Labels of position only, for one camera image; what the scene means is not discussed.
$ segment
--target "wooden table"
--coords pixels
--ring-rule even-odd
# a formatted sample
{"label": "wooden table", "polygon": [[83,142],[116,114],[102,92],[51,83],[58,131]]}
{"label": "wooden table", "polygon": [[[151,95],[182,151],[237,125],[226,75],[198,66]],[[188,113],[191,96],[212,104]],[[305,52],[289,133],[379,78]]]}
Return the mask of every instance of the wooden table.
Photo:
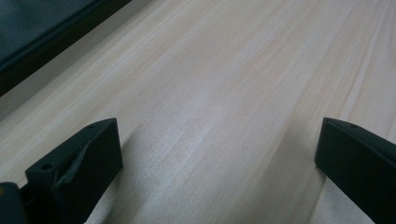
{"label": "wooden table", "polygon": [[89,223],[357,223],[323,117],[396,142],[396,1],[134,0],[0,98],[0,177],[119,121]]}

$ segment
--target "black object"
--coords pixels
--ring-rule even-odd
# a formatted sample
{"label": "black object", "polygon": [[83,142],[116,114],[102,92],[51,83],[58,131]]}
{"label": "black object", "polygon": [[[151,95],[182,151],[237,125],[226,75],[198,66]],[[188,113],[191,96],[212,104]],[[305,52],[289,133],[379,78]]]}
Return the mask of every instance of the black object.
{"label": "black object", "polygon": [[375,223],[396,223],[396,145],[324,119],[315,163]]}
{"label": "black object", "polygon": [[21,190],[0,184],[0,223],[84,223],[121,168],[116,119],[89,125],[27,169]]}
{"label": "black object", "polygon": [[0,96],[129,2],[0,1]]}

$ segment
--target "black clamp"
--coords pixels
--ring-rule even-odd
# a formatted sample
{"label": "black clamp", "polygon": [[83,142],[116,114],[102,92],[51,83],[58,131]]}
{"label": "black clamp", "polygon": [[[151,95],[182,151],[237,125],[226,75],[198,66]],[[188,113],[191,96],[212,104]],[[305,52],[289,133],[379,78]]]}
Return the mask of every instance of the black clamp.
{"label": "black clamp", "polygon": [[396,223],[396,145],[324,119],[315,163],[375,223]]}
{"label": "black clamp", "polygon": [[117,120],[91,124],[27,169],[21,189],[0,184],[0,223],[84,223],[120,169]]}

